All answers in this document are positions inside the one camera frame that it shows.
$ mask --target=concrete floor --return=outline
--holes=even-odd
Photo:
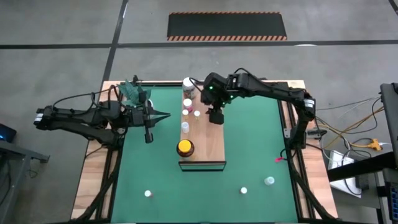
[[[0,44],[110,43],[122,0],[0,0]],[[119,42],[165,42],[167,15],[172,11],[280,11],[289,40],[398,39],[398,17],[388,0],[130,0]],[[382,83],[398,82],[398,45],[329,47],[214,47],[186,49],[118,49],[110,80],[202,79],[245,67],[268,79],[302,79],[318,107],[342,105],[379,92]],[[20,146],[50,154],[44,166],[27,178],[13,223],[50,223],[70,217],[87,141],[65,131],[38,131],[35,111],[65,96],[96,91],[108,49],[0,50],[0,123],[18,130]],[[88,98],[60,106],[86,108]],[[318,115],[343,128],[369,114],[362,105],[338,120],[347,108]],[[348,136],[389,141],[383,113],[379,127]],[[373,121],[363,125],[372,127]],[[342,144],[334,149],[343,151]],[[339,216],[376,223],[374,209],[346,203],[335,193]]]

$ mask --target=white container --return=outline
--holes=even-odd
[[[195,115],[195,119],[199,119],[200,111],[193,112],[193,115]]]
[[[183,133],[188,133],[189,132],[189,124],[188,122],[182,122],[181,123],[181,130]]]
[[[191,99],[191,100],[195,98],[195,96],[196,96],[195,86],[193,85],[191,80],[189,80],[189,77],[184,78],[184,80],[182,81],[182,91],[184,92],[184,98]]]
[[[182,104],[184,104],[184,108],[187,109],[189,113],[193,111],[192,100],[185,99],[182,101]]]
[[[151,196],[153,196],[153,194],[152,194],[152,192],[151,192],[150,190],[146,190],[146,191],[144,192],[144,195],[145,195],[145,197],[151,197]]]
[[[241,190],[239,190],[239,193],[241,194],[246,194],[248,192],[248,189],[245,187],[242,187]]]
[[[270,186],[275,183],[275,179],[273,177],[267,177],[264,179],[264,183],[266,185]]]

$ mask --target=white bottle cap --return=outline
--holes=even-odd
[[[184,78],[184,80],[182,81],[182,84],[185,87],[193,87],[193,83],[191,82],[191,80],[189,80],[189,77]]]
[[[190,107],[192,106],[192,100],[191,99],[185,99],[183,102],[185,107]]]
[[[146,190],[144,192],[144,195],[145,195],[145,197],[150,197],[150,196],[152,196],[152,192],[150,190]]]
[[[272,185],[272,184],[275,183],[275,179],[274,179],[273,177],[267,177],[267,178],[264,180],[264,183],[265,183],[266,185]]]
[[[182,132],[188,133],[189,132],[189,124],[188,124],[188,122],[182,122],[181,123],[181,129],[182,129]]]
[[[241,188],[241,193],[242,194],[246,194],[248,192],[248,189],[247,188],[245,188],[245,187],[242,187]]]

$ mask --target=green cloth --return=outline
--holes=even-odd
[[[180,140],[182,90],[153,87],[156,110],[171,117],[152,129],[130,128],[124,142],[112,222],[297,222],[285,161],[277,101],[237,98],[224,109],[226,167],[223,172],[182,172]],[[264,179],[275,178],[267,186]],[[240,194],[246,187],[246,195]],[[150,190],[153,197],[145,197]]]

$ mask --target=green table surface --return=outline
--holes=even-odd
[[[276,100],[237,98],[226,106],[223,172],[182,172],[178,166],[182,89],[152,87],[151,100],[171,117],[152,129],[150,144],[144,128],[129,129],[113,223],[297,222],[287,163],[274,161],[284,148]],[[265,185],[268,176],[275,184]],[[241,187],[247,194],[239,193]],[[145,190],[153,197],[145,197]]]

